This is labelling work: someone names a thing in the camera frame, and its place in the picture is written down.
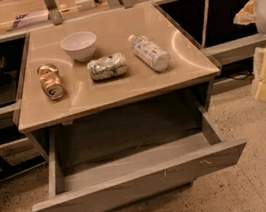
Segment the clear plastic water bottle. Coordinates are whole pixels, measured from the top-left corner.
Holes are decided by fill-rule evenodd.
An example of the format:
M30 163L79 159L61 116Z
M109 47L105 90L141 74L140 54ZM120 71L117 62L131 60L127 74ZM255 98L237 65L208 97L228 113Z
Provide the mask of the clear plastic water bottle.
M146 36L130 35L134 54L156 72L164 72L169 67L170 54Z

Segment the white ceramic bowl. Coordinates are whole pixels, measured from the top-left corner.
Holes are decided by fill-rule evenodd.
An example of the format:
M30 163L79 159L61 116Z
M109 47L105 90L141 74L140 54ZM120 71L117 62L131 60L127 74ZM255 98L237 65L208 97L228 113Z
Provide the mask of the white ceramic bowl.
M97 49L97 36L93 32L75 32L61 41L61 48L76 61L89 61Z

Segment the grey drawer cabinet with top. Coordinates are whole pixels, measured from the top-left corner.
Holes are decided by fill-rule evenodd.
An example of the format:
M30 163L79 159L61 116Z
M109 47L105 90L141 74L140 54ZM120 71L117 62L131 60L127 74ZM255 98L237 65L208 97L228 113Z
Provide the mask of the grey drawer cabinet with top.
M34 212L107 212L232 166L216 131L217 66L155 6L28 36L19 131L49 165Z

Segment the crumpled green white chip bag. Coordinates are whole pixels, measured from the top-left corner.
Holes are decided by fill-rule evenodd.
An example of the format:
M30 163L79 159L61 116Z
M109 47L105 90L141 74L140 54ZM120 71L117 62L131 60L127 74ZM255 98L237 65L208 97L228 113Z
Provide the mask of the crumpled green white chip bag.
M127 70L125 55L121 52L107 55L100 59L91 60L87 64L89 75L94 81L116 78L124 75Z

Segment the thin wooden pole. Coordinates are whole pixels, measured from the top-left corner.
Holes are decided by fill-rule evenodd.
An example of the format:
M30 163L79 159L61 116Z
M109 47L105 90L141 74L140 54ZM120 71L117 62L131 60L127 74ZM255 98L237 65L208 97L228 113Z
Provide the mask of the thin wooden pole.
M207 34L207 28L208 28L208 14L209 14L209 12L208 12L208 10L209 10L209 2L210 2L210 0L205 0L205 3L204 3L204 6L205 6L205 8L204 8L204 15L203 15L203 18L204 18L204 20L203 20L203 27L202 27L202 40L201 40L201 49L204 49L205 48L205 45L206 45L206 34Z

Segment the crushed golden soda can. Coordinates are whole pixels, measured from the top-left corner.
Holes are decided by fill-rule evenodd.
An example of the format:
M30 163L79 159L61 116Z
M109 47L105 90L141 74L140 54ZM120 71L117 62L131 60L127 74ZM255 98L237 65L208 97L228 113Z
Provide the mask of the crushed golden soda can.
M60 99L66 92L58 68L52 63L39 66L37 75L42 86L42 91L50 99Z

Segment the grey top drawer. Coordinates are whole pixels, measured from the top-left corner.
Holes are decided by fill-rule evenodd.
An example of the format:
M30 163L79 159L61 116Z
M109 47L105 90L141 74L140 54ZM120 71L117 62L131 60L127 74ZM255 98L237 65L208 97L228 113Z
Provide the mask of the grey top drawer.
M83 117L50 132L49 197L33 212L109 212L237 164L190 90Z

